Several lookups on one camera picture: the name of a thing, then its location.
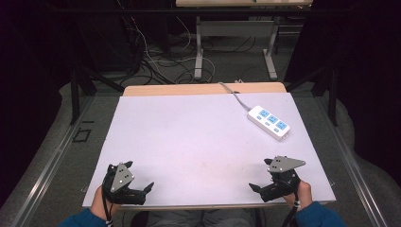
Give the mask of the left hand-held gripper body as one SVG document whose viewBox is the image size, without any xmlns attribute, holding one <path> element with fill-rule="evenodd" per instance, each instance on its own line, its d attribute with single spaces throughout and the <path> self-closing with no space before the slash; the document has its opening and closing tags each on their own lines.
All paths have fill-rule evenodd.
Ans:
<svg viewBox="0 0 401 227">
<path fill-rule="evenodd" d="M 102 197 L 117 204 L 143 205 L 146 201 L 143 190 L 129 188 L 133 179 L 130 169 L 124 163 L 109 165 L 102 183 Z"/>
</svg>

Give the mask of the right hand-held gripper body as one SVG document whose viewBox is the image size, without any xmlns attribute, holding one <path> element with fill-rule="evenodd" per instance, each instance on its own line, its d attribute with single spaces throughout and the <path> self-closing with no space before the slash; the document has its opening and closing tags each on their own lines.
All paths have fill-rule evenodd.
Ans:
<svg viewBox="0 0 401 227">
<path fill-rule="evenodd" d="M 263 187 L 260 193 L 264 202 L 295 193 L 300 183 L 300 178 L 295 169 L 305 165 L 305 161 L 287 156 L 276 156 L 272 159 L 271 165 L 267 165 L 272 183 Z"/>
</svg>

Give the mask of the person's right hand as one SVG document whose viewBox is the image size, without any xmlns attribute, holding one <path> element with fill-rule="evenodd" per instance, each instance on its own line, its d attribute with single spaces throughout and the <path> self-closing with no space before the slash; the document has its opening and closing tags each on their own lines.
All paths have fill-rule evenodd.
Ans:
<svg viewBox="0 0 401 227">
<path fill-rule="evenodd" d="M 304 181 L 300 181 L 298 185 L 297 196 L 294 193 L 284 196 L 284 200 L 288 204 L 289 208 L 292 208 L 294 204 L 297 204 L 296 208 L 301 211 L 310 205 L 312 200 L 311 185 Z"/>
</svg>

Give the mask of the person's left hand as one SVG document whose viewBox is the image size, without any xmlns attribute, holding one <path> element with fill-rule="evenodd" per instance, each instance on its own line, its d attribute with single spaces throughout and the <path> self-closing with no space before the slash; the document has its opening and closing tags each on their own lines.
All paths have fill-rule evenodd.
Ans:
<svg viewBox="0 0 401 227">
<path fill-rule="evenodd" d="M 90 211 L 103 220 L 112 218 L 121 208 L 120 204 L 104 201 L 102 198 L 102 186 L 99 186 L 95 192 Z"/>
</svg>

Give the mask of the white power strip blue sockets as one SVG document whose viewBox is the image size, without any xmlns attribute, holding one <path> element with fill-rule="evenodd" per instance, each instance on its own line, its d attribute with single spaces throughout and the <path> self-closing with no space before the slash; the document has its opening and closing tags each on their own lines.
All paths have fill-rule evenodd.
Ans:
<svg viewBox="0 0 401 227">
<path fill-rule="evenodd" d="M 261 106 L 250 109 L 247 118 L 277 141 L 288 137 L 290 126 Z"/>
</svg>

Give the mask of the person's legs grey trousers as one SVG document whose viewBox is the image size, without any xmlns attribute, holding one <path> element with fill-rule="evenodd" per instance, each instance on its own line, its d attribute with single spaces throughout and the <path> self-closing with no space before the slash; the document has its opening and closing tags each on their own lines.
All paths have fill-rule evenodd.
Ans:
<svg viewBox="0 0 401 227">
<path fill-rule="evenodd" d="M 254 209 L 212 209 L 139 212 L 130 227 L 261 227 Z"/>
</svg>

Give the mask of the white table mat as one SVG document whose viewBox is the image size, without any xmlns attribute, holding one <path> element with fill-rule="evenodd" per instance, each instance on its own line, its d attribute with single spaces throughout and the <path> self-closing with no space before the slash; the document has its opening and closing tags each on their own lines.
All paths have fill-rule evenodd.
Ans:
<svg viewBox="0 0 401 227">
<path fill-rule="evenodd" d="M 277 141 L 249 120 L 255 106 L 286 122 L 288 137 Z M 83 203 L 109 165 L 133 161 L 131 187 L 154 182 L 147 209 L 257 207 L 264 202 L 249 183 L 269 184 L 264 159 L 277 155 L 305 161 L 296 171 L 316 201 L 335 200 L 289 93 L 122 96 Z"/>
</svg>

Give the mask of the black metal stand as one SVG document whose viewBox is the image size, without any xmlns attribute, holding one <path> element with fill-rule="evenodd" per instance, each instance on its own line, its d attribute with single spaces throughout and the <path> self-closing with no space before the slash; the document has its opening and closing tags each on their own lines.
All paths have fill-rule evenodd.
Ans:
<svg viewBox="0 0 401 227">
<path fill-rule="evenodd" d="M 117 92 L 122 93 L 125 90 L 123 86 L 114 83 L 110 79 L 107 79 L 100 73 L 88 67 L 81 67 L 73 70 L 70 75 L 72 101 L 71 125 L 74 125 L 80 116 L 79 90 L 82 90 L 87 96 L 94 96 L 97 92 L 97 89 L 93 83 L 93 79 L 100 81 Z"/>
<path fill-rule="evenodd" d="M 290 92 L 307 81 L 316 79 L 317 82 L 312 87 L 313 96 L 322 96 L 325 91 L 328 91 L 328 104 L 327 104 L 327 115 L 331 123 L 337 127 L 337 96 L 338 96 L 338 70 L 337 67 L 332 63 L 325 63 L 318 69 L 312 71 L 306 76 L 297 79 L 294 82 L 286 85 L 286 89 Z"/>
</svg>

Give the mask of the dark curtain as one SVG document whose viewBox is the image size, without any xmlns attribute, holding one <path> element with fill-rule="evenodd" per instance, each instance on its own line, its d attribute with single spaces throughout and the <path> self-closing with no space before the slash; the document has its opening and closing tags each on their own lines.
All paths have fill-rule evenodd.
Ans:
<svg viewBox="0 0 401 227">
<path fill-rule="evenodd" d="M 401 186 L 401 0 L 313 0 L 311 8 L 350 13 L 305 20 L 285 81 L 323 66 L 344 42 L 338 99 L 354 123 L 354 150 Z"/>
<path fill-rule="evenodd" d="M 53 124 L 67 82 L 44 0 L 0 0 L 0 207 Z"/>
</svg>

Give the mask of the metal floor rail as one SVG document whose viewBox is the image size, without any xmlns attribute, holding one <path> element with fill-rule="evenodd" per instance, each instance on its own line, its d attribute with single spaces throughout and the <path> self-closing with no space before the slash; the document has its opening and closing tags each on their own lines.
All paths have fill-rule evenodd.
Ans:
<svg viewBox="0 0 401 227">
<path fill-rule="evenodd" d="M 11 220 L 5 227 L 56 227 L 82 210 L 96 168 L 103 134 L 97 98 L 85 97 L 81 115 L 70 123 L 70 107 L 60 115 L 26 174 L 9 199 Z"/>
<path fill-rule="evenodd" d="M 322 113 L 328 128 L 334 135 L 336 143 L 339 147 L 340 158 L 342 159 L 342 162 L 354 185 L 354 188 L 356 189 L 359 200 L 361 201 L 370 222 L 372 223 L 373 227 L 388 227 L 388 223 L 379 210 L 372 191 L 370 190 L 368 184 L 366 184 L 366 181 L 361 174 L 361 169 L 357 163 L 357 160 L 355 159 L 350 148 L 346 145 L 340 130 L 332 123 L 332 120 L 328 116 L 324 98 L 316 97 L 315 102 L 319 106 L 320 112 Z"/>
</svg>

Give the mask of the white metal desk frame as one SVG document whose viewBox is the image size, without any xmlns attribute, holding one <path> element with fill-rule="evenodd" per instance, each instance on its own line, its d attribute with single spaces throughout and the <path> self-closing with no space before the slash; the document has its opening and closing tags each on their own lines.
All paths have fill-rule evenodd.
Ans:
<svg viewBox="0 0 401 227">
<path fill-rule="evenodd" d="M 180 8 L 194 9 L 299 9 L 310 6 L 314 0 L 176 0 Z M 271 16 L 268 21 L 232 21 L 217 20 L 204 21 L 196 17 L 197 57 L 195 62 L 195 79 L 202 76 L 203 47 L 202 38 L 210 36 L 249 36 L 265 37 L 269 39 L 267 49 L 263 50 L 268 76 L 277 80 L 277 73 L 272 61 L 271 53 L 278 35 L 280 24 L 279 16 Z"/>
</svg>

